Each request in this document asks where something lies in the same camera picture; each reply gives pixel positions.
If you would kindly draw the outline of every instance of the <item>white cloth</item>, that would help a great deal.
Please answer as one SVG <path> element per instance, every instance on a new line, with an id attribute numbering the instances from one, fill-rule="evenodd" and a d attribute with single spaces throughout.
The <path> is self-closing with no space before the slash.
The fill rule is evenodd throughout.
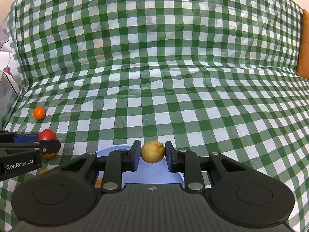
<path id="1" fill-rule="evenodd" d="M 7 19 L 5 19 L 0 25 L 0 70 L 2 71 L 7 66 L 9 66 L 15 82 L 21 84 L 21 78 L 17 70 L 19 64 L 13 57 L 7 33 Z"/>
<path id="2" fill-rule="evenodd" d="M 0 71 L 0 129 L 8 121 L 9 112 L 20 93 L 18 84 L 10 74 Z"/>

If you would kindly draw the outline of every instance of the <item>orange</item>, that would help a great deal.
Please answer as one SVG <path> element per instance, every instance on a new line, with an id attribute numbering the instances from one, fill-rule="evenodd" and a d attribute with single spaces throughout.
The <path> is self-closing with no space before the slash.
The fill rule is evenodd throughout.
<path id="1" fill-rule="evenodd" d="M 52 159 L 56 156 L 56 153 L 43 154 L 46 159 Z"/>
<path id="2" fill-rule="evenodd" d="M 33 116 L 36 120 L 41 120 L 45 117 L 45 110 L 42 106 L 38 106 L 33 111 Z"/>

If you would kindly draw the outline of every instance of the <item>onion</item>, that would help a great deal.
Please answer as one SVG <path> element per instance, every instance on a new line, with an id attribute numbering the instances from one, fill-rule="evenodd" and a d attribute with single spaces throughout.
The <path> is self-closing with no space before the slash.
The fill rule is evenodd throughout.
<path id="1" fill-rule="evenodd" d="M 165 147 L 158 141 L 148 141 L 141 150 L 141 156 L 148 163 L 157 163 L 163 159 L 165 155 Z"/>

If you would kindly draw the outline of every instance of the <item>orange cushion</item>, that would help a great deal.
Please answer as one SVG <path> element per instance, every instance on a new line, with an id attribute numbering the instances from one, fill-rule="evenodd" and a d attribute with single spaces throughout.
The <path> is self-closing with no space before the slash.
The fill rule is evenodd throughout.
<path id="1" fill-rule="evenodd" d="M 302 35 L 297 63 L 297 75 L 309 79 L 309 13 L 302 11 Z"/>

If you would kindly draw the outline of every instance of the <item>tomato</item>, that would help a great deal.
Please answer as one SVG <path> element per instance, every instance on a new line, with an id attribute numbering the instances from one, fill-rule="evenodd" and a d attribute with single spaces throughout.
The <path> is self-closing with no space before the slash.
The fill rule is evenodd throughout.
<path id="1" fill-rule="evenodd" d="M 39 134 L 38 140 L 57 139 L 55 133 L 50 129 L 45 129 Z M 46 159 L 52 159 L 56 156 L 56 153 L 43 154 Z"/>
<path id="2" fill-rule="evenodd" d="M 57 136 L 50 129 L 45 129 L 41 131 L 41 133 L 39 134 L 38 140 L 49 140 L 49 139 L 57 139 Z"/>
<path id="3" fill-rule="evenodd" d="M 42 106 L 38 106 L 33 111 L 33 116 L 36 120 L 41 120 L 45 117 L 46 112 Z"/>

